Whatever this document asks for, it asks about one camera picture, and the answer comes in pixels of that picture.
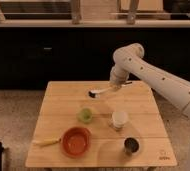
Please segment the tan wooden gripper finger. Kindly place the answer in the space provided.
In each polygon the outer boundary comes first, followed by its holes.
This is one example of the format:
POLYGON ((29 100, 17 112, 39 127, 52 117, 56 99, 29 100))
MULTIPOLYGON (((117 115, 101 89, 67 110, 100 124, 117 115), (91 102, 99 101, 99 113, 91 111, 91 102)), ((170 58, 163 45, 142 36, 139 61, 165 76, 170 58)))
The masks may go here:
POLYGON ((118 90, 122 88, 122 84, 114 84, 114 83, 110 83, 110 87, 114 90, 118 90))

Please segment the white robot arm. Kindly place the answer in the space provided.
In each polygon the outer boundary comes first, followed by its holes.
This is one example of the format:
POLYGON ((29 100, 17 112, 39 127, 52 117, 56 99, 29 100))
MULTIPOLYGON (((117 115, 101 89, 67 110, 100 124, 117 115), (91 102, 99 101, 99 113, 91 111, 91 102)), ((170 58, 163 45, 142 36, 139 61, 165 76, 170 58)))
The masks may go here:
MULTIPOLYGON (((145 50, 139 43, 116 49, 110 85, 120 89, 133 74, 190 118, 190 82, 145 62, 144 54, 145 50)), ((190 147, 185 171, 190 171, 190 147)))

